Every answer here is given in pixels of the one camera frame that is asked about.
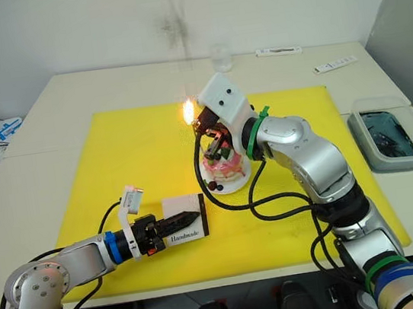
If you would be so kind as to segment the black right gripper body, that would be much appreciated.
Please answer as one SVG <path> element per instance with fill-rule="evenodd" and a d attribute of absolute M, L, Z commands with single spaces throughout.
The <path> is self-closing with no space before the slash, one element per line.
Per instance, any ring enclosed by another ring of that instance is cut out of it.
<path fill-rule="evenodd" d="M 198 136 L 206 135 L 209 130 L 224 131 L 227 128 L 219 121 L 219 117 L 208 107 L 204 107 L 195 119 Z"/>

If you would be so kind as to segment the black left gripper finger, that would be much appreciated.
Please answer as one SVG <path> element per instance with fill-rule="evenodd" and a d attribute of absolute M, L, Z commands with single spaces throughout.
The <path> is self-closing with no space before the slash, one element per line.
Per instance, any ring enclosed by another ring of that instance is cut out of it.
<path fill-rule="evenodd" d="M 186 211 L 161 219 L 157 222 L 158 229 L 176 228 L 191 225 L 200 216 L 198 211 Z"/>
<path fill-rule="evenodd" d="M 172 234 L 176 234 L 190 226 L 196 220 L 197 218 L 182 218 L 181 220 L 170 222 L 164 221 L 159 225 L 160 237 L 165 238 Z"/>

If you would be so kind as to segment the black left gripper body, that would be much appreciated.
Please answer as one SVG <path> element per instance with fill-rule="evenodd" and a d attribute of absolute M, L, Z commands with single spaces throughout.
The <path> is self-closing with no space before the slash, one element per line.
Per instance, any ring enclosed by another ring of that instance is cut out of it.
<path fill-rule="evenodd" d="M 165 250 L 165 242 L 156 230 L 157 221 L 154 215 L 137 218 L 130 226 L 141 256 L 151 256 Z"/>

